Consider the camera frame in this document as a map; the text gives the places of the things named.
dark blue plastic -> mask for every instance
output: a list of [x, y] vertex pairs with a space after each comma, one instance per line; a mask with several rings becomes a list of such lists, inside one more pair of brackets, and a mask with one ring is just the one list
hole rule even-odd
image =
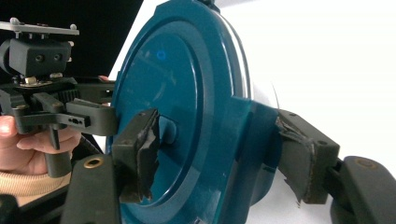
[[177, 136], [162, 144], [151, 202], [122, 205], [126, 223], [245, 222], [271, 186], [279, 147], [277, 113], [248, 99], [242, 69], [217, 12], [191, 0], [157, 7], [125, 58], [112, 104], [119, 133], [156, 107]]

metal bolt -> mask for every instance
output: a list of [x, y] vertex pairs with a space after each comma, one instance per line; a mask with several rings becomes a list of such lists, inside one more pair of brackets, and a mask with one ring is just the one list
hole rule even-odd
[[54, 106], [54, 107], [57, 107], [57, 106], [63, 106], [64, 104], [62, 104], [62, 103], [59, 103], [59, 102], [57, 102], [57, 103], [53, 103], [52, 104], [52, 106]]
[[19, 24], [21, 24], [20, 21], [19, 21], [17, 18], [15, 18], [15, 17], [11, 18], [11, 19], [9, 20], [9, 23], [11, 23], [12, 25], [19, 25]]
[[27, 105], [17, 105], [17, 109], [25, 109], [27, 108]]

screw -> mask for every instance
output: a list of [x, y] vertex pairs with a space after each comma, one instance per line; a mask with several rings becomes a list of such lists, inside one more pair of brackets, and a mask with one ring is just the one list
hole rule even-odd
[[64, 104], [62, 104], [62, 103], [58, 103], [58, 102], [57, 102], [57, 103], [53, 103], [53, 104], [52, 104], [52, 106], [54, 106], [54, 107], [58, 107], [58, 106], [62, 106], [62, 105], [64, 105]]
[[27, 108], [27, 105], [17, 105], [17, 109], [25, 109]]
[[62, 54], [56, 54], [56, 55], [53, 57], [53, 60], [55, 60], [55, 61], [57, 61], [57, 62], [59, 62], [61, 59], [62, 59]]
[[42, 63], [42, 62], [44, 62], [44, 55], [38, 54], [37, 56], [35, 56], [35, 61], [36, 61], [37, 63]]

